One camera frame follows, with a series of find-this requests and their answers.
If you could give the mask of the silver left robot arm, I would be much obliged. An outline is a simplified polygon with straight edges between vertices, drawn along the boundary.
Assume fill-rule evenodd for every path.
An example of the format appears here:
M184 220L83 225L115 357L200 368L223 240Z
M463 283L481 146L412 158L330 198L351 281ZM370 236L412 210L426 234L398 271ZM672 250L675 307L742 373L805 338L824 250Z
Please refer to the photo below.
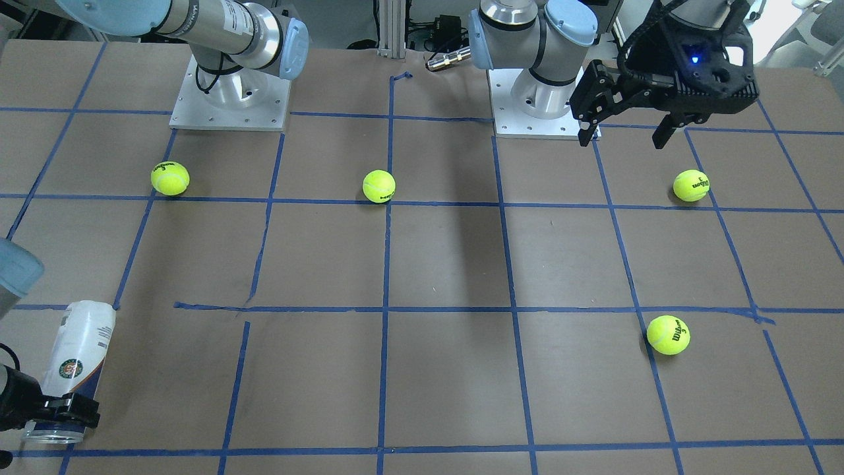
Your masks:
M748 12L747 1L654 1L615 67L586 62L599 19L579 1L482 1L468 39L479 69L519 71L511 94L527 116L572 115L585 146L612 116L663 111L652 135L663 148L681 127L739 113L759 99Z

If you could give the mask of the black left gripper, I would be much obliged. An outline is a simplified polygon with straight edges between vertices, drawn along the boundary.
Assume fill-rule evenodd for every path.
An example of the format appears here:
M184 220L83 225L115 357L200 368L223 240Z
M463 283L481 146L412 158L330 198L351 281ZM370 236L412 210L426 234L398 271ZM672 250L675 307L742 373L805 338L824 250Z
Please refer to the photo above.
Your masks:
M748 1L654 1L620 49L620 69L591 61L572 96L581 123L578 142L588 145L601 121L631 106L635 81L651 87L652 105L671 111L652 133L665 147L689 123L706 114L735 114L759 98L752 37L744 23Z

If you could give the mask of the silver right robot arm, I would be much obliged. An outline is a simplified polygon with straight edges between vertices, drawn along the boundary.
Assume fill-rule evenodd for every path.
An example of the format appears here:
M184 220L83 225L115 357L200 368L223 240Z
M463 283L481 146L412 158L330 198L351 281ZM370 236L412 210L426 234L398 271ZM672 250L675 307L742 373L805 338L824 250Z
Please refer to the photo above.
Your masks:
M192 50L171 127L283 131L291 82L307 62L309 33L280 8L241 1L61 1L91 29L121 37L157 34ZM100 420L94 400L117 316L82 300L63 315L41 381L2 367L2 430L40 444L72 444Z

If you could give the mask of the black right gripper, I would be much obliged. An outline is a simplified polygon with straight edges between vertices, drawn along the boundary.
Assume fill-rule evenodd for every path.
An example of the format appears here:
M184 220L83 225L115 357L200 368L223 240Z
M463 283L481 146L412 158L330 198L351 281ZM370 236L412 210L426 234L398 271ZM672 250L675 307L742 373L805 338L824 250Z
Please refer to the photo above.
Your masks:
M72 424L96 429L102 415L100 403L78 392L44 396L37 379L2 365L1 431L23 429L31 420L48 424Z

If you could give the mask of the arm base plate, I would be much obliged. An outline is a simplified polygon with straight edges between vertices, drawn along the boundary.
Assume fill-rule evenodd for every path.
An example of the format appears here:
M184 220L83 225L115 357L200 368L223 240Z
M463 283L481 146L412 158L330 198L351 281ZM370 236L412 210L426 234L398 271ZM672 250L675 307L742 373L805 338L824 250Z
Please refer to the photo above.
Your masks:
M190 58L169 120L172 129L284 131L290 80L241 69L221 75L207 94L196 83L209 85L214 78Z
M549 85L528 69L493 69L487 77L497 137L578 139L581 123L569 104L578 81Z

